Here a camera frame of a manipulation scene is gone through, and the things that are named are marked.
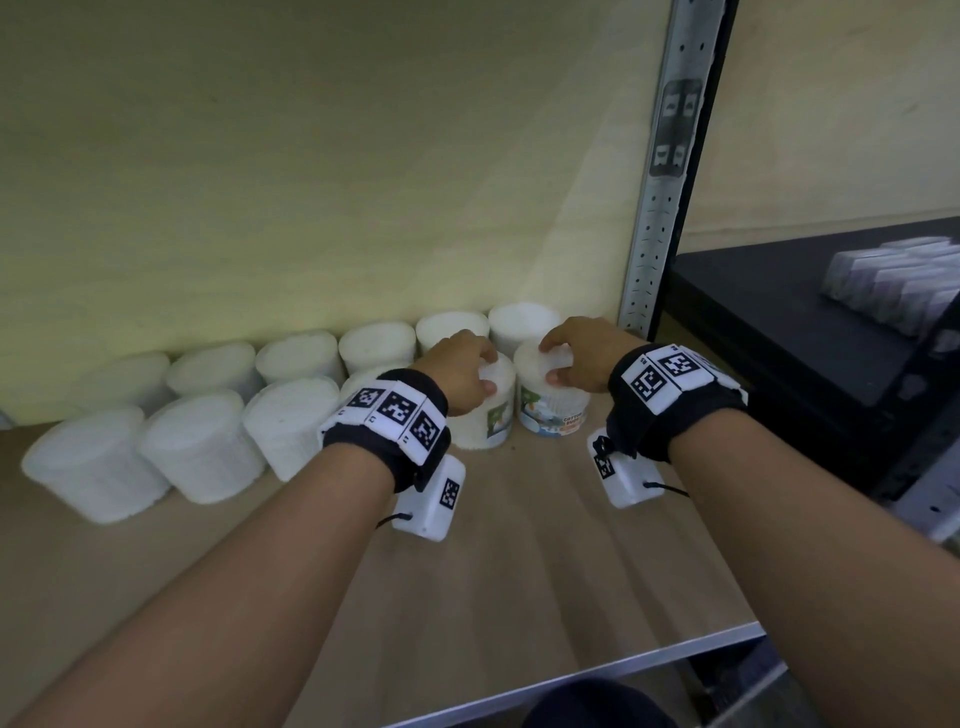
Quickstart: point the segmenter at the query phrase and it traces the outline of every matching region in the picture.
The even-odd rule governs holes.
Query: perforated metal upright
[[[736,0],[675,0],[660,65],[646,175],[618,324],[652,338],[660,283],[677,251]]]

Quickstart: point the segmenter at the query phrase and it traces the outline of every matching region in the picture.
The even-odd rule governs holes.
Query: finger
[[[551,349],[556,349],[561,344],[567,344],[569,343],[567,341],[568,336],[569,333],[567,331],[566,321],[564,321],[558,327],[551,328],[546,332],[546,336],[540,340],[540,350],[542,352],[549,352]]]
[[[555,387],[573,386],[573,367],[564,367],[563,369],[551,369],[546,373],[546,383],[553,384]]]
[[[500,354],[496,352],[496,347],[486,336],[479,336],[478,338],[480,339],[480,356],[493,364],[500,357]]]

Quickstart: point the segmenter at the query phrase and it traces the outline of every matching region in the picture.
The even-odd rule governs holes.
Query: wooden shelf
[[[518,425],[458,452],[449,536],[374,535],[288,725],[423,716],[753,623],[689,500],[610,506],[585,446],[609,409],[594,398],[562,440]],[[0,722],[279,487],[97,526],[20,474],[41,431],[0,433]]]

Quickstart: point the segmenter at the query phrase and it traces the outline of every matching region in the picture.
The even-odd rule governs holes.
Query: shelf surface
[[[820,284],[839,251],[920,235],[960,238],[960,218],[677,255],[671,278],[680,285],[671,284],[670,295],[694,289],[762,338],[750,357],[761,361],[779,348],[839,392],[871,407],[916,341],[819,295]],[[667,310],[682,325],[690,324],[683,302],[668,297]],[[723,331],[695,333],[723,353]]]
[[[613,661],[647,656],[639,669],[758,634],[688,499],[610,506],[586,451],[609,408],[594,398],[562,440],[517,425],[498,449],[458,452],[467,481],[446,540],[374,535],[287,725],[493,705]],[[41,431],[0,432],[0,723],[279,487],[266,475],[207,506],[173,493],[97,526],[19,473]]]

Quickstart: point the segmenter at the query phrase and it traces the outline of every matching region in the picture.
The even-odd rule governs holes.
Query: black cable
[[[644,483],[644,488],[662,488],[664,491],[670,491],[670,493],[679,493],[681,496],[690,497],[690,493],[687,491],[682,491],[680,488],[674,488],[672,485],[663,485],[663,483]]]
[[[389,523],[390,521],[395,521],[397,519],[400,519],[401,521],[411,521],[413,518],[414,515],[412,513],[394,513],[392,516],[387,516],[385,519],[380,519],[373,530],[376,530],[384,523]]]

